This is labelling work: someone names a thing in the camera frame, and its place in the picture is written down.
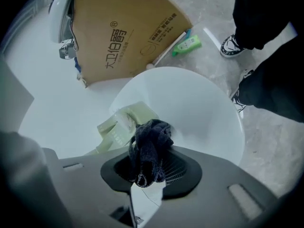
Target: person's leg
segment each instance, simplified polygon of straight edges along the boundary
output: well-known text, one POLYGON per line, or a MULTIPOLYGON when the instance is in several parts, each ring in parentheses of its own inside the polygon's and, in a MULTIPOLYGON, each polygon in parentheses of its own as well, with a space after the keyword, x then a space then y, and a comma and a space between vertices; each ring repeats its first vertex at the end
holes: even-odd
POLYGON ((263 49, 289 22, 289 0, 235 0, 234 35, 220 48, 224 57, 238 56, 244 49, 263 49))
POLYGON ((262 62, 238 89, 238 101, 304 122, 304 67, 300 36, 262 62))

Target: black sneaker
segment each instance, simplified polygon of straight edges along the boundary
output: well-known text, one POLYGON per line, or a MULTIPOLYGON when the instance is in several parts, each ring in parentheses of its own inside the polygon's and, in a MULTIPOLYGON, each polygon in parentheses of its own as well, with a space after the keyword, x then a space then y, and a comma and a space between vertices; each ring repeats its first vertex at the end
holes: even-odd
POLYGON ((236 57, 245 50, 246 48, 242 48, 237 44, 234 35, 229 36, 220 46, 220 53, 223 57, 236 57))
MULTIPOLYGON (((245 70, 245 71, 243 71, 242 74, 241 74, 241 77, 240 77, 240 83, 245 78, 247 78, 248 76, 252 75, 253 72, 254 72, 253 70, 245 70)), ((245 109, 245 107, 247 105, 240 103, 238 95, 239 95, 239 87, 231 94, 230 98, 231 98, 232 102, 234 103, 235 107, 237 108, 237 111, 239 113, 241 113, 245 109)))

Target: black pants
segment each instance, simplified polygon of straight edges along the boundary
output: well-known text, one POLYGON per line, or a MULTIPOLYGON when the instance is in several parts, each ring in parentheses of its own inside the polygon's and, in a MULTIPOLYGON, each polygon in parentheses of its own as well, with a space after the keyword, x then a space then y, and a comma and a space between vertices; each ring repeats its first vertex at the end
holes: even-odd
POLYGON ((237 43, 262 49, 290 21, 298 36, 282 45, 239 85, 239 100, 304 123, 303 24, 300 0, 236 0, 233 18, 237 43))

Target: gray tile floor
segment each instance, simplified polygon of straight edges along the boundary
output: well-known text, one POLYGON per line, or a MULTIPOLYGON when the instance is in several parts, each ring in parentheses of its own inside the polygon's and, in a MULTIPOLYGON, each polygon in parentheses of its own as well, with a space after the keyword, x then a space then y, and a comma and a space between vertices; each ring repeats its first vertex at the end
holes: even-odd
MULTIPOLYGON (((193 23, 202 47, 172 58, 168 54, 159 66, 182 67, 217 84, 226 94, 237 87, 241 71, 256 68, 280 45, 295 36, 290 25, 263 50, 246 51, 235 59, 223 58, 204 28, 221 43, 234 33, 234 0, 174 0, 193 23)), ((304 124, 249 106, 244 110, 246 147, 241 167, 263 182, 277 196, 295 184, 304 163, 304 124)))

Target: brown cardboard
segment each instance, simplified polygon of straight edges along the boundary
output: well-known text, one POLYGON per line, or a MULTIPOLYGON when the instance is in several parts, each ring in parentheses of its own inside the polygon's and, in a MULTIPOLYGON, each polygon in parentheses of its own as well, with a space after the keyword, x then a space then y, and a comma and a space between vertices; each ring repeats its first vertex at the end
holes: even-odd
POLYGON ((73 31, 88 83, 135 76, 192 27, 171 0, 75 0, 73 31))

